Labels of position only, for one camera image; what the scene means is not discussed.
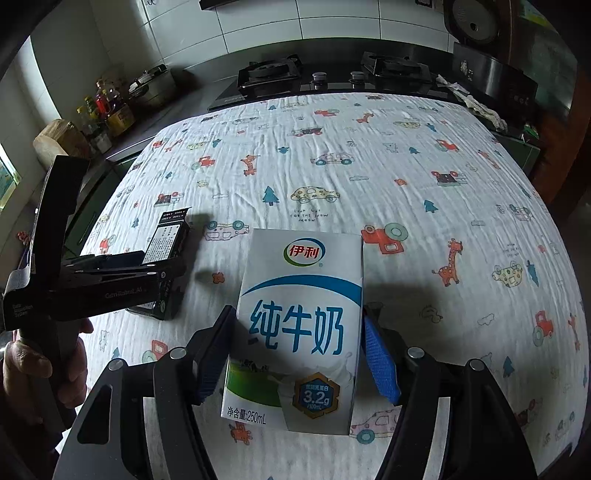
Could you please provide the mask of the person's left hand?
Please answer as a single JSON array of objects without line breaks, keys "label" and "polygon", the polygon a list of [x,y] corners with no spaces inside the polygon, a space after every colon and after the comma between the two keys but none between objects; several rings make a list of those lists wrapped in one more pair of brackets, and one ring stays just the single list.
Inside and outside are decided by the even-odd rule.
[{"label": "person's left hand", "polygon": [[[28,423],[36,424],[43,421],[36,407],[30,380],[49,379],[52,372],[51,362],[25,345],[20,335],[6,345],[2,366],[2,390],[9,407]],[[66,408],[73,409],[83,404],[87,392],[87,356],[81,337],[77,338],[66,372],[67,380],[58,392],[58,400]]]}]

